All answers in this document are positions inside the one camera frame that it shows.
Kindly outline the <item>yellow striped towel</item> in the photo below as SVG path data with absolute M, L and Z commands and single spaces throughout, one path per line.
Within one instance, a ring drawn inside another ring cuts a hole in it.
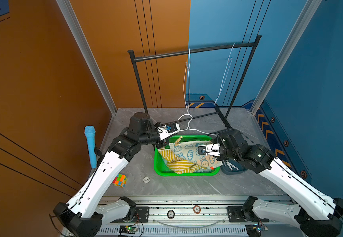
M 204 171 L 201 166 L 186 160 L 182 155 L 175 155 L 170 149 L 161 149 L 158 153 L 166 167 L 178 175 Z

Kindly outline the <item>beige clothespin towel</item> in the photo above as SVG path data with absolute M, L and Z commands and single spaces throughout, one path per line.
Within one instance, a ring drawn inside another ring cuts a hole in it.
M 230 169 L 231 171 L 233 171 L 234 169 L 239 170 L 239 168 L 236 167 L 236 166 L 235 166 L 234 164 L 232 164 L 232 163 L 227 163 L 227 166 L 229 167 L 229 169 Z

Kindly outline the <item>bunny pattern towel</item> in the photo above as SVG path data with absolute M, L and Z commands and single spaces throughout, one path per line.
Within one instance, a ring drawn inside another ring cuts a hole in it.
M 223 162 L 218 161 L 217 157 L 214 156 L 198 154 L 198 146 L 206 144 L 212 144 L 212 142 L 209 140 L 187 141 L 179 142 L 179 145 L 177 146 L 175 146 L 174 143 L 170 143 L 168 149 L 170 149 L 175 155 L 182 155 L 186 160 L 201 166 L 204 169 L 201 173 L 210 173 L 216 168 L 222 166 Z

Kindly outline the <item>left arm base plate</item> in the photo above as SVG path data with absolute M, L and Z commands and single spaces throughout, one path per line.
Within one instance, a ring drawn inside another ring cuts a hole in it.
M 133 211 L 130 211 L 129 216 L 125 217 L 124 219 L 120 219 L 120 222 L 129 222 L 134 223 L 136 221 L 141 221 L 142 223 L 147 223 L 149 220 L 150 207 L 148 206 L 140 206 L 136 207 Z

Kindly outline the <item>orange clothespin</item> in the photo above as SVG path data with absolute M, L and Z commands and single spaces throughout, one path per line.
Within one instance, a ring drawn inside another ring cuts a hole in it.
M 174 142 L 174 145 L 175 145 L 175 146 L 179 145 L 179 142 L 181 141 L 182 138 L 183 138 L 183 136 L 180 136 L 180 137 Z

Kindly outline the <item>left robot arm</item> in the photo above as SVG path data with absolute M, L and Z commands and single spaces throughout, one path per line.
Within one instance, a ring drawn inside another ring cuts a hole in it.
M 98 207 L 101 198 L 143 145 L 162 147 L 180 130 L 178 123 L 160 125 L 153 123 L 147 113 L 135 113 L 129 126 L 113 139 L 85 185 L 68 202 L 56 205 L 54 217 L 76 237 L 94 237 L 102 225 L 119 219 L 132 221 L 136 211 L 134 201 L 121 197 Z

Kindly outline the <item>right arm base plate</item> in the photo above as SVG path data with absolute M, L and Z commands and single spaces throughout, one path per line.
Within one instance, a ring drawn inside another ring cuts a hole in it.
M 261 222 L 270 222 L 268 218 L 260 219 L 254 213 L 247 214 L 243 212 L 242 207 L 240 206 L 229 206 L 226 208 L 227 216 L 230 223 L 261 223 Z

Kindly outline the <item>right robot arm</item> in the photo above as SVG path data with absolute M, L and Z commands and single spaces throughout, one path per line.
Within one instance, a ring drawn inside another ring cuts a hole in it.
M 235 160 L 245 169 L 277 185 L 295 201 L 295 204 L 280 204 L 249 196 L 241 208 L 245 220 L 276 220 L 300 229 L 307 237 L 340 235 L 343 199 L 332 198 L 314 188 L 267 147 L 249 145 L 240 131 L 231 129 L 218 134 L 205 150 L 206 154 L 219 160 Z

